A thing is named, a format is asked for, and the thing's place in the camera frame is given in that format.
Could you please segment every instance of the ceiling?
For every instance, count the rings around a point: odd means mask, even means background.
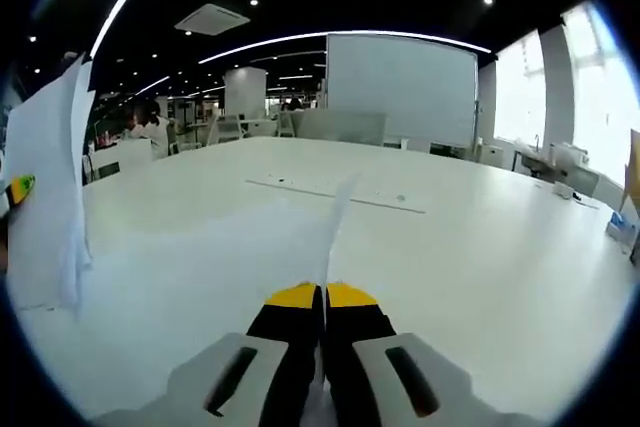
[[[99,94],[113,92],[106,104],[111,109],[167,75],[170,79],[147,93],[179,95],[210,89],[221,85],[226,70],[252,65],[268,71],[270,88],[312,89],[322,77],[321,65],[325,63],[322,38],[250,49],[204,65],[198,61],[263,40],[346,29],[437,35],[496,52],[535,28],[557,25],[559,14],[580,0],[495,0],[492,6],[483,0],[258,1],[257,6],[251,6],[250,0],[129,0],[96,55],[93,87]],[[114,3],[40,0],[17,60],[17,72],[26,89],[33,91],[57,75],[66,51],[88,52]],[[174,28],[205,3],[237,12],[250,22],[217,36],[187,36]],[[36,36],[36,42],[26,40],[29,35]],[[316,53],[286,56],[309,51]],[[481,66],[491,60],[491,55],[479,56]],[[295,75],[313,77],[280,80]]]

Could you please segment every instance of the white paper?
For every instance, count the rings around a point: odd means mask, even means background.
[[[9,226],[8,285],[20,309],[78,301],[78,264],[88,253],[74,153],[81,153],[86,120],[81,128],[74,115],[86,119],[87,102],[93,101],[86,92],[91,67],[81,62],[9,115],[6,176],[36,177]]]

